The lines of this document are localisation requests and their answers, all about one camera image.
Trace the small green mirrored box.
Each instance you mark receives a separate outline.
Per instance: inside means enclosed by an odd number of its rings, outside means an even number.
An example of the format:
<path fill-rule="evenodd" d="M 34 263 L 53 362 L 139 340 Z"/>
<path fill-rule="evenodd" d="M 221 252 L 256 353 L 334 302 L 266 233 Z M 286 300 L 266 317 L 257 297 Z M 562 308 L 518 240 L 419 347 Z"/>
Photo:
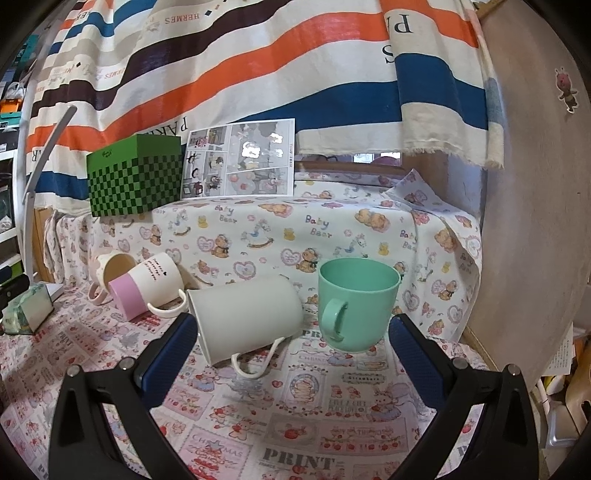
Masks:
<path fill-rule="evenodd" d="M 53 310 L 47 285 L 34 284 L 2 311 L 2 329 L 8 335 L 34 335 Z"/>

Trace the white mug lying down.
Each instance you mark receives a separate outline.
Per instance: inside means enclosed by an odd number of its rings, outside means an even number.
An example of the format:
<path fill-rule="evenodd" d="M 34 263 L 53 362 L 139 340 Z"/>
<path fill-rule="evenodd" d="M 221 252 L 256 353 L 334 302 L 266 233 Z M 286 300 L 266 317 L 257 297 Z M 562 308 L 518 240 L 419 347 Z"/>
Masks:
<path fill-rule="evenodd" d="M 235 373 L 246 379 L 266 374 L 277 347 L 303 330 L 301 298 L 283 275 L 189 290 L 187 300 L 207 364 L 231 361 Z M 239 357 L 266 346 L 270 352 L 259 370 L 243 371 Z"/>

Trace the cream dotted mug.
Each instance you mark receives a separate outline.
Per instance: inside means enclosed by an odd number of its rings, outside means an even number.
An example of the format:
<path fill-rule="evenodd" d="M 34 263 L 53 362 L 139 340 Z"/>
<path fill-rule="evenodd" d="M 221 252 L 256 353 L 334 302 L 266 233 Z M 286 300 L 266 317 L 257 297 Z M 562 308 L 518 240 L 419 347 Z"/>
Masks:
<path fill-rule="evenodd" d="M 93 305 L 100 305 L 109 295 L 108 284 L 136 265 L 134 258 L 121 251 L 97 255 L 89 262 L 91 285 L 87 294 Z"/>

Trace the baby bear patterned cloth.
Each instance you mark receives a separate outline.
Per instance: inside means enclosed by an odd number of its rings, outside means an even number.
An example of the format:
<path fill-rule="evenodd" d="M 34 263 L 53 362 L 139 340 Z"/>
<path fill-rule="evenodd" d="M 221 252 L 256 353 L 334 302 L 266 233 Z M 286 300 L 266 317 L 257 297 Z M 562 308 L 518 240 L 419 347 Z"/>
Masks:
<path fill-rule="evenodd" d="M 139 215 L 54 213 L 45 223 L 44 262 L 60 283 L 87 282 L 93 257 L 110 251 L 139 261 L 166 253 L 191 287 L 280 274 L 308 305 L 322 263 L 370 258 L 400 273 L 396 310 L 451 341 L 466 327 L 482 268 L 476 218 L 417 171 L 401 180 L 311 174 L 290 197 L 184 199 Z"/>

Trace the mint green plastic cup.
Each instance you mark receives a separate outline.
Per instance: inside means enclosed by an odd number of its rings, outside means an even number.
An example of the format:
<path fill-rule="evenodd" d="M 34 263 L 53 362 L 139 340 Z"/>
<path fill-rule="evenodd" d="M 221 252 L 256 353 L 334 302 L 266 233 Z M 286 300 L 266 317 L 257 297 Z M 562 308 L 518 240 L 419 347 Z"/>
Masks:
<path fill-rule="evenodd" d="M 325 342 L 348 353 L 363 352 L 387 331 L 400 273 L 369 258 L 332 259 L 318 270 L 318 327 Z"/>

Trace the striped hanging cloth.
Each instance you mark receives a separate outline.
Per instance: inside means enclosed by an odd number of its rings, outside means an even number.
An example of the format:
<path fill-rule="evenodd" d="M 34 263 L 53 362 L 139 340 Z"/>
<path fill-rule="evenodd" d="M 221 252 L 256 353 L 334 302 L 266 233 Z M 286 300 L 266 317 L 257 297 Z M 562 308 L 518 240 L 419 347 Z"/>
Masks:
<path fill-rule="evenodd" d="M 86 156 L 137 133 L 291 118 L 301 154 L 504 164 L 505 115 L 469 1 L 79 1 L 30 89 L 26 161 L 76 114 L 36 204 L 88 205 Z"/>

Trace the white pink mug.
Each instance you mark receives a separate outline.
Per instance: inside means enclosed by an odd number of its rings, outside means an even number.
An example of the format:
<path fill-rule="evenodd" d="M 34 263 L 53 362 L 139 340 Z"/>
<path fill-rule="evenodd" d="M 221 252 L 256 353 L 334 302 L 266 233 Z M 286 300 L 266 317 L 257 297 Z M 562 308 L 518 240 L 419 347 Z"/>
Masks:
<path fill-rule="evenodd" d="M 160 318 L 176 318 L 188 310 L 182 276 L 167 253 L 140 262 L 108 284 L 125 321 L 150 312 Z"/>

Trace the bear wall sticker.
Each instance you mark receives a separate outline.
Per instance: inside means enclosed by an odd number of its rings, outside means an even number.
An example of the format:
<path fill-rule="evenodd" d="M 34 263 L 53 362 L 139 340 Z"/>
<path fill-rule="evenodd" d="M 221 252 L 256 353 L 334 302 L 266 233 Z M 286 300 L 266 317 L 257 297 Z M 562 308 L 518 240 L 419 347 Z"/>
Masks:
<path fill-rule="evenodd" d="M 574 114 L 578 108 L 578 91 L 573 87 L 570 75 L 563 68 L 556 69 L 555 79 L 556 87 L 560 91 L 559 99 L 565 104 L 567 112 Z"/>

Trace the green checkered box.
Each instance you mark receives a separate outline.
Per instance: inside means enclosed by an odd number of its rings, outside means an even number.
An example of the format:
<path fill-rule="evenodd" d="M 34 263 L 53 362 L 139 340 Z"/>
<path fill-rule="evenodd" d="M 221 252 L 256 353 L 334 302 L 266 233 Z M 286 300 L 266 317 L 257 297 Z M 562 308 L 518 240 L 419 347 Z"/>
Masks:
<path fill-rule="evenodd" d="M 180 199 L 178 136 L 136 134 L 86 156 L 94 217 L 142 214 Z"/>

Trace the comic print card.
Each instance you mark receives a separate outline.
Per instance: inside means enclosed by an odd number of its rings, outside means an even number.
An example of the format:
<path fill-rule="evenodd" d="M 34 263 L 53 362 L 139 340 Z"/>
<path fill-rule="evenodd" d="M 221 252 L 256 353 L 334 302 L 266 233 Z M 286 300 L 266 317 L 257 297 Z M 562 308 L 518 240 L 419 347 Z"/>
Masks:
<path fill-rule="evenodd" d="M 294 194 L 296 122 L 238 122 L 193 130 L 184 154 L 181 197 Z"/>

